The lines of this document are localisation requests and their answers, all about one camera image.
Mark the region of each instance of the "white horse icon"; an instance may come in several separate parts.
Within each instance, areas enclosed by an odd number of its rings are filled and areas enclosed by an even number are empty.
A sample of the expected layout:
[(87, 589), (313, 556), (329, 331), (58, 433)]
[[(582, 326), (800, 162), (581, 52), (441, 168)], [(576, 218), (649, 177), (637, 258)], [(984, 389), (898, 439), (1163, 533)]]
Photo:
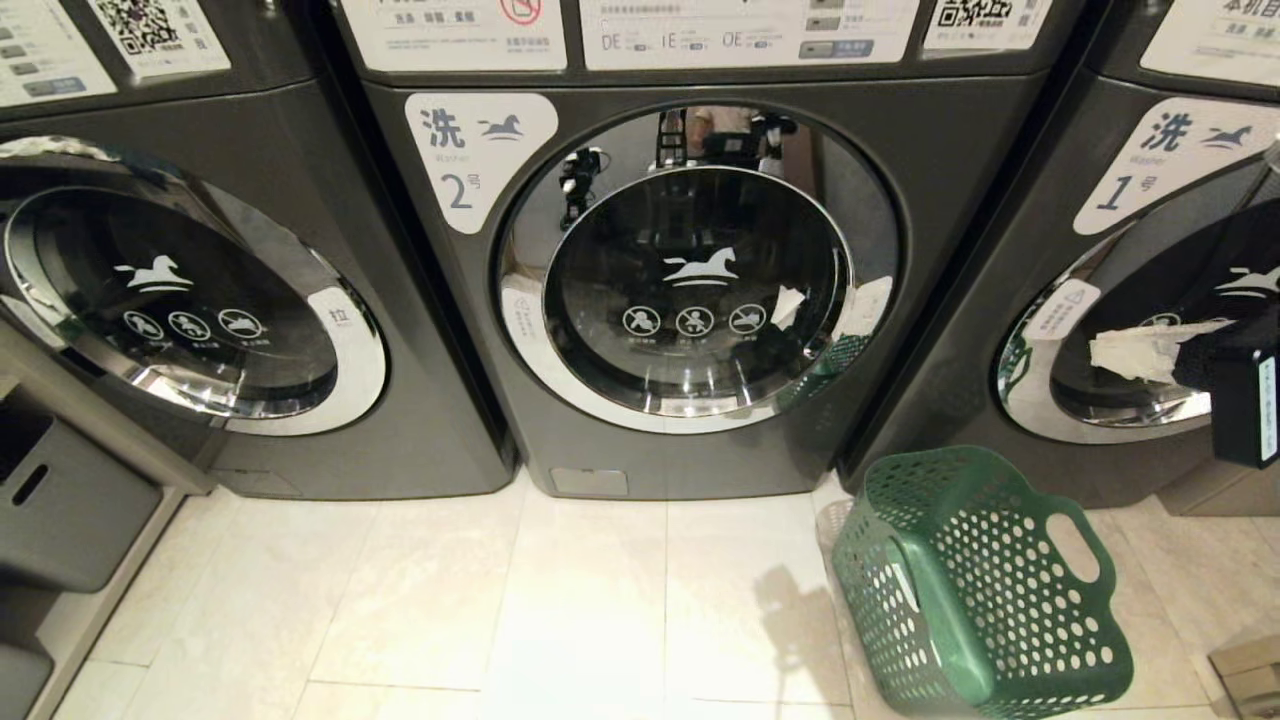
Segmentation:
[(731, 260), (737, 260), (737, 255), (733, 252), (732, 247), (717, 250), (705, 263), (690, 263), (684, 258), (663, 258), (662, 261), (668, 265), (684, 266), (662, 279), (664, 282), (681, 281), (675, 283), (676, 287), (685, 284), (728, 284), (727, 282), (716, 278), (737, 277), (737, 273), (733, 273), (726, 266)]
[(133, 278), (125, 287), (137, 287), (138, 292), (159, 292), (161, 290), (180, 290), (186, 292), (193, 282), (179, 277), (174, 270), (178, 264), (168, 255), (156, 255), (150, 268), (134, 268), (133, 265), (116, 265), (122, 273), (133, 273)]
[(1265, 292), (1280, 293), (1280, 265), (1270, 273), (1254, 273), (1248, 268), (1231, 268), (1231, 272), (1240, 275), (1229, 283), (1222, 283), (1213, 290), (1224, 291), (1221, 295), (1247, 295), (1252, 297), (1266, 297)]

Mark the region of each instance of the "washing machine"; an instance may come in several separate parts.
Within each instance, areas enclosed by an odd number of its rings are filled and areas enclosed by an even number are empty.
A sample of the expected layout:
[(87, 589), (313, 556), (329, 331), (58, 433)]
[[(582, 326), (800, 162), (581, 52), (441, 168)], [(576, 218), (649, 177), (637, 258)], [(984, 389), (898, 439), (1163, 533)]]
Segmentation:
[(0, 1), (4, 313), (238, 493), (493, 491), (500, 410), (302, 10)]
[(812, 489), (1071, 0), (364, 0), (339, 22), (534, 482)]
[[(1114, 4), (878, 432), (842, 456), (846, 487), (884, 455), (972, 443), (1046, 491), (1120, 506), (1213, 457), (1203, 387), (1153, 379), (1158, 366), (1126, 377), (1091, 347), (1274, 311), (1277, 36), (1276, 3)], [(1270, 413), (1240, 432), (1274, 446), (1271, 377)]]

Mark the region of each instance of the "tiled floor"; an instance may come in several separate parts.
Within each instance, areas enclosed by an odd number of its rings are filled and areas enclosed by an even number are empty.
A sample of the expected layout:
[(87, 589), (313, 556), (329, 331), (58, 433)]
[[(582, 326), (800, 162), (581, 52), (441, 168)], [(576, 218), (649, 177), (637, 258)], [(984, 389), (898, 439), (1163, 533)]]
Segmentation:
[[(844, 498), (191, 498), (58, 720), (879, 720), (832, 602)], [(1280, 519), (1092, 514), (1138, 675), (1080, 720), (1231, 716), (1204, 660), (1280, 629)]]

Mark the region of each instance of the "chinese character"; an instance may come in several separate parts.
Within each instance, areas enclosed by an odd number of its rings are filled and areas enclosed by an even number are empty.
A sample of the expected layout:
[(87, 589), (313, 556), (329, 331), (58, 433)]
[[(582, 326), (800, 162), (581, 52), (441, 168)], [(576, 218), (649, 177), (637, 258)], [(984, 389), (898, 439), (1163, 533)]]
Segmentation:
[[(428, 117), (426, 110), (422, 110), (422, 117)], [(444, 108), (431, 110), (430, 119), (422, 123), (431, 128), (431, 147), (448, 147), (449, 143), (453, 143), (454, 147), (467, 146), (467, 141), (462, 140), (462, 136), (458, 135), (462, 128), (453, 124), (456, 119)]]
[(1156, 132), (1143, 141), (1142, 147), (1143, 150), (1164, 147), (1165, 152), (1172, 152), (1179, 147), (1178, 141), (1187, 137), (1187, 128), (1192, 127), (1192, 119), (1187, 113), (1178, 113), (1172, 117), (1169, 113), (1161, 113), (1160, 118), (1165, 122), (1151, 126), (1151, 129)]

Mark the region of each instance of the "number 2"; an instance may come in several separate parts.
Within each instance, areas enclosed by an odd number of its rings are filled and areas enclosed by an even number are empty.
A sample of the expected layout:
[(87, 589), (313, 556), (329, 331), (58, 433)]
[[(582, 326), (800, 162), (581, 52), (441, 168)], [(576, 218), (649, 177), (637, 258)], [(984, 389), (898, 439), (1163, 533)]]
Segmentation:
[(467, 193), (467, 186), (463, 184), (462, 178), (454, 174), (440, 176), (442, 181), (453, 181), (458, 186), (458, 191), (453, 195), (453, 202), (449, 202), (449, 208), (457, 208), (458, 210), (470, 210), (471, 205), (462, 201), (462, 196)]
[(1120, 206), (1116, 205), (1116, 200), (1120, 200), (1120, 196), (1124, 195), (1124, 188), (1129, 187), (1129, 183), (1133, 182), (1133, 176), (1119, 177), (1116, 178), (1116, 182), (1120, 183), (1120, 187), (1116, 188), (1115, 193), (1111, 196), (1111, 200), (1107, 200), (1105, 204), (1098, 205), (1098, 210), (1119, 210)]

